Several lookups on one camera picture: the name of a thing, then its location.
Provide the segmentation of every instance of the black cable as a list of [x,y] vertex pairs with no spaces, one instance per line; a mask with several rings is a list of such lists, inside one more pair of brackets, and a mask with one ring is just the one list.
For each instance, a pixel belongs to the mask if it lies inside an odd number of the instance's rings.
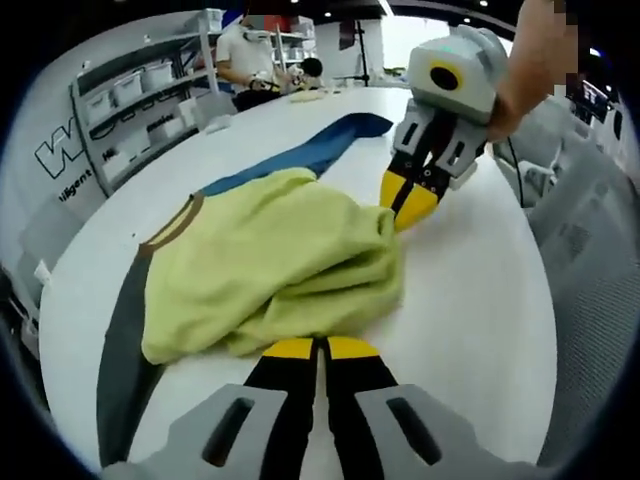
[[511,137],[507,137],[509,142],[509,148],[511,149],[511,155],[513,157],[513,168],[516,169],[516,175],[518,176],[518,189],[520,190],[520,208],[524,208],[524,192],[522,190],[522,176],[520,175],[520,169],[518,168],[518,159],[516,158],[516,151],[513,149],[511,143]]
[[358,40],[360,41],[360,55],[362,55],[362,80],[364,80],[364,86],[369,86],[369,71],[367,70],[367,51],[364,47],[364,37],[362,34],[364,30],[362,30],[362,24],[360,20],[356,21],[356,33],[358,34]]

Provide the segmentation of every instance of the black stand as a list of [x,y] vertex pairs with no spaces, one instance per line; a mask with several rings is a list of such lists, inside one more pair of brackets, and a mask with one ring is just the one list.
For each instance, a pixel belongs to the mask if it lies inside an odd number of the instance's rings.
[[362,29],[362,24],[360,23],[360,20],[356,21],[356,33],[358,34],[358,41],[360,43],[360,56],[362,57],[362,75],[349,75],[346,77],[334,77],[334,78],[339,80],[346,80],[351,78],[354,80],[362,80],[364,82],[364,86],[368,87],[369,80],[371,79],[371,77],[369,76],[369,71],[367,69],[367,52],[364,48],[364,37],[362,36],[362,34],[364,33],[364,30]]
[[364,38],[362,34],[364,30],[362,30],[362,24],[360,20],[356,22],[356,33],[358,34],[358,40],[360,41],[360,55],[362,55],[362,75],[360,77],[355,77],[357,80],[363,80],[364,86],[369,86],[369,70],[367,69],[367,53],[364,48]]

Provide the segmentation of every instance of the dark hair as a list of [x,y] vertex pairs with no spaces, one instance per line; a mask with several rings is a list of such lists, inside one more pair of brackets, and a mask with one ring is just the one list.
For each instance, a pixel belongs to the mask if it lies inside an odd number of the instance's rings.
[[302,71],[310,77],[319,77],[322,75],[322,62],[317,58],[305,58],[300,64]]

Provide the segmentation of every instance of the small object on table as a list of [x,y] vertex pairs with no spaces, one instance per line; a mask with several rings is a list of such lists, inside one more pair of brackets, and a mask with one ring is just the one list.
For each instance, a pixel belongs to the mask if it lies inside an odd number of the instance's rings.
[[325,90],[301,90],[289,95],[291,103],[313,102],[314,100],[322,100],[327,96]]
[[221,115],[214,118],[209,125],[204,129],[204,133],[209,135],[210,133],[217,132],[218,130],[224,130],[231,126],[231,115]]

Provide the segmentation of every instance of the white shirt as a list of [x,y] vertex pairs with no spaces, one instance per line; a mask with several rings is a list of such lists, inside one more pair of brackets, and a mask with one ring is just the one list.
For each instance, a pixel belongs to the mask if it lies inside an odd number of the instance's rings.
[[[264,72],[263,80],[275,82],[272,47],[269,39],[262,42],[250,42],[244,38],[245,28],[242,25],[232,25],[224,32],[216,45],[216,61],[231,62],[231,69],[240,75],[256,75]],[[236,93],[248,90],[243,85],[233,85]]]

